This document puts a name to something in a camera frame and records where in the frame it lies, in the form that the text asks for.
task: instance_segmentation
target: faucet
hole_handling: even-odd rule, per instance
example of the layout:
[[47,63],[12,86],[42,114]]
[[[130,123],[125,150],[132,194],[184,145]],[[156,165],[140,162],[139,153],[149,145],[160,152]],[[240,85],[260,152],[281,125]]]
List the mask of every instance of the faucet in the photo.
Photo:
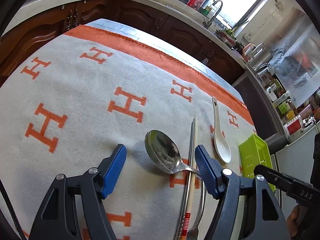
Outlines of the faucet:
[[211,17],[211,19],[210,19],[208,22],[206,22],[206,21],[205,21],[205,18],[204,18],[204,22],[203,22],[202,24],[205,26],[206,29],[208,29],[208,28],[211,26],[213,20],[214,20],[214,19],[217,17],[217,15],[221,12],[221,9],[222,9],[222,6],[223,6],[223,2],[222,2],[221,0],[216,0],[216,1],[214,1],[212,5],[216,5],[218,2],[221,2],[221,5],[220,5],[220,7],[218,8],[218,10],[216,11],[216,13]]

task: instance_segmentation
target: white ceramic spoon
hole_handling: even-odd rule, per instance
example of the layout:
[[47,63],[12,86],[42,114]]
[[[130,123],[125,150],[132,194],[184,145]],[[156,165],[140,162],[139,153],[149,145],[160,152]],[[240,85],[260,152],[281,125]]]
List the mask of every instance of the white ceramic spoon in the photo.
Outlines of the white ceramic spoon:
[[214,113],[214,133],[213,133],[214,146],[217,150],[219,157],[225,163],[229,163],[231,161],[231,150],[226,139],[221,133],[218,102],[215,97],[212,97],[212,104],[213,104],[213,113]]

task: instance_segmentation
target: orange stripe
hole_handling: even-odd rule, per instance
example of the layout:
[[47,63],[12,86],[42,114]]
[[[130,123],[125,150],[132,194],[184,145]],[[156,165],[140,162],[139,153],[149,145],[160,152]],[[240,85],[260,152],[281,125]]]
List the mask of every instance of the orange stripe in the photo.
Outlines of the orange stripe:
[[254,125],[248,109],[235,96],[195,69],[162,51],[126,36],[85,25],[71,29],[64,35],[94,41],[151,63],[184,81],[195,84],[208,95],[215,96],[219,102],[225,104],[248,123]]

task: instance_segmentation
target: large silver spoon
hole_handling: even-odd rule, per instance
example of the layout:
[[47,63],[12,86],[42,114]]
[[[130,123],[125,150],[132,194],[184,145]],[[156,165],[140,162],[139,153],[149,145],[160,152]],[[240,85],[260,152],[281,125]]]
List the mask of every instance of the large silver spoon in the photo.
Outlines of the large silver spoon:
[[179,171],[191,171],[201,177],[199,170],[183,163],[175,143],[163,132],[151,130],[144,139],[147,153],[161,171],[175,174]]

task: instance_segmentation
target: silver screw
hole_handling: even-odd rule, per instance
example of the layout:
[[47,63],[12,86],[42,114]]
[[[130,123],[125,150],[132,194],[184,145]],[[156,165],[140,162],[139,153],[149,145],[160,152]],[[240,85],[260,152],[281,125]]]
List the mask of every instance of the silver screw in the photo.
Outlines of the silver screw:
[[57,180],[62,180],[63,178],[64,178],[64,175],[61,173],[56,176]]
[[230,170],[230,169],[223,169],[222,172],[224,175],[231,175],[232,174],[232,170]]
[[89,173],[90,174],[96,174],[98,172],[98,169],[96,167],[90,168]]
[[264,181],[264,177],[262,175],[257,175],[257,180]]

